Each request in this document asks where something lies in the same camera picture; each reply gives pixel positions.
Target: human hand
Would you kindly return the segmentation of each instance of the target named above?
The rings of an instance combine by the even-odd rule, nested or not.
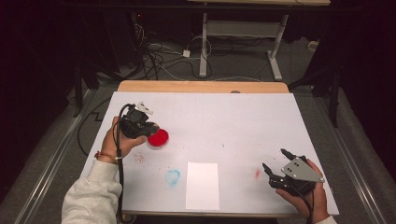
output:
[[[117,157],[117,146],[114,142],[117,136],[117,126],[114,128],[115,125],[118,125],[119,117],[114,117],[112,125],[110,129],[107,131],[105,139],[103,140],[102,144],[102,153],[106,153],[114,158]],[[147,141],[146,136],[138,136],[136,138],[128,138],[126,137],[123,132],[120,132],[120,149],[122,157],[126,157],[133,147],[137,147],[142,145]],[[115,163],[115,161],[108,156],[100,156],[98,157],[99,161],[104,161],[108,163]]]
[[[306,163],[320,176],[323,176],[322,172],[311,160],[307,160]],[[283,189],[277,189],[276,193],[279,194],[284,200],[291,203],[297,209],[297,211],[300,213],[301,216],[303,216],[305,219],[309,218],[308,207],[306,206],[302,198],[298,196],[291,196]],[[327,199],[326,199],[326,192],[323,188],[323,183],[317,183],[315,189],[313,190],[313,193],[314,193],[314,197],[312,197],[312,192],[309,192],[308,194],[305,195],[305,198],[311,206],[312,206],[312,199],[314,198],[312,223],[317,223],[330,216],[329,213],[327,212]]]

